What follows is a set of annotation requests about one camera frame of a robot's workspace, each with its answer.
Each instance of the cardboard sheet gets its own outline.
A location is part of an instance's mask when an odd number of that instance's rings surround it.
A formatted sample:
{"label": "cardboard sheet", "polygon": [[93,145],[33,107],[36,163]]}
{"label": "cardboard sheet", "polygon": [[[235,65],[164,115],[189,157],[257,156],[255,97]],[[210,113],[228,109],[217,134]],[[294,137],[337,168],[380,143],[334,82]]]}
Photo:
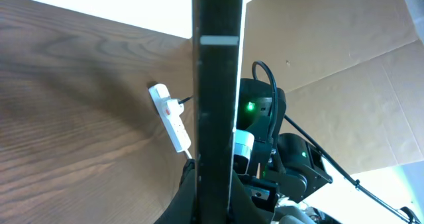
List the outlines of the cardboard sheet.
{"label": "cardboard sheet", "polygon": [[423,159],[424,47],[404,0],[253,0],[246,14],[242,76],[267,63],[287,114],[348,172]]}

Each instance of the green light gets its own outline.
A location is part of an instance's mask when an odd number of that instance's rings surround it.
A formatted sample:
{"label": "green light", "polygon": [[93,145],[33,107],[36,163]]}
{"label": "green light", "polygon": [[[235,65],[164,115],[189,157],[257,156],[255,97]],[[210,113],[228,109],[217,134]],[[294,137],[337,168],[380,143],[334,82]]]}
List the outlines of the green light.
{"label": "green light", "polygon": [[249,102],[249,103],[247,104],[247,111],[253,111],[253,110],[254,110],[254,103]]}

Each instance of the power strip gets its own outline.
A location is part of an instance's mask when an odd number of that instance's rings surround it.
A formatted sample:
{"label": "power strip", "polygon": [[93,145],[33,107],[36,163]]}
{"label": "power strip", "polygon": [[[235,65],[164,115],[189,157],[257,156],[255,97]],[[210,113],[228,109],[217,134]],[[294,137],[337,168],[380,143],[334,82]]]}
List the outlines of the power strip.
{"label": "power strip", "polygon": [[177,152],[185,152],[187,157],[191,158],[188,152],[188,148],[191,145],[190,137],[180,118],[181,113],[184,111],[184,104],[179,104],[178,99],[171,99],[168,88],[164,84],[156,84],[150,87],[148,91],[175,150]]}

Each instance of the cable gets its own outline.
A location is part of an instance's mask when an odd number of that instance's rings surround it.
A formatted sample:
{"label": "cable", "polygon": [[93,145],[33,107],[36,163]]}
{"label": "cable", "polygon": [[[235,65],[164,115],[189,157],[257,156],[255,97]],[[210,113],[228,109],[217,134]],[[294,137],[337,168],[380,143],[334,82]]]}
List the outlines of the cable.
{"label": "cable", "polygon": [[185,155],[187,156],[187,159],[192,159],[190,152],[188,150],[184,150]]}
{"label": "cable", "polygon": [[268,79],[270,80],[271,92],[272,92],[272,112],[271,112],[271,123],[268,129],[268,140],[272,140],[272,134],[274,133],[274,129],[277,123],[277,110],[278,110],[278,97],[277,97],[277,84],[274,76],[270,68],[262,61],[255,61],[252,64],[252,76],[254,80],[258,80],[256,76],[256,65],[259,65],[262,69],[264,69]]}
{"label": "cable", "polygon": [[187,98],[185,98],[185,99],[182,99],[181,101],[179,101],[178,102],[178,104],[184,104],[186,101],[189,101],[191,98],[193,98],[193,96],[189,96],[189,97],[187,97]]}
{"label": "cable", "polygon": [[335,160],[333,160],[333,158],[331,158],[331,156],[327,152],[325,152],[325,150],[317,143],[317,141],[315,141],[312,137],[310,137],[302,128],[299,127],[299,125],[297,125],[287,115],[284,115],[284,118],[295,129],[297,129],[297,131],[299,131],[330,162],[330,164],[335,167],[335,169],[339,173],[341,173],[351,184],[353,184],[357,190],[362,191],[368,197],[370,197],[371,199],[373,199],[374,201],[376,201],[377,203],[379,203],[380,205],[382,205],[383,207],[385,207],[387,210],[389,210],[393,214],[397,215],[400,219],[402,219],[402,220],[404,220],[404,221],[406,221],[408,223],[420,223],[419,220],[414,220],[414,221],[409,220],[407,217],[405,217],[404,215],[402,215],[398,210],[392,208],[387,203],[385,203],[384,201],[382,201],[380,198],[378,198],[377,196],[375,196],[374,194],[372,194],[370,191],[368,191],[367,189],[365,189],[364,187],[362,187],[360,185],[360,181],[359,180],[353,180],[353,178],[350,177],[350,175],[345,170],[343,170],[343,168],[339,164],[337,164],[337,162]]}

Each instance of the white cord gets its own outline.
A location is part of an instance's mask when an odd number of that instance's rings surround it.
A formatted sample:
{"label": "white cord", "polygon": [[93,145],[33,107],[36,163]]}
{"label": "white cord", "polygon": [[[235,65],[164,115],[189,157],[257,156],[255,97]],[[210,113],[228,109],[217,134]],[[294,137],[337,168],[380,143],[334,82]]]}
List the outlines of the white cord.
{"label": "white cord", "polygon": [[187,159],[192,159],[190,152],[188,150],[184,150],[185,155],[187,156]]}

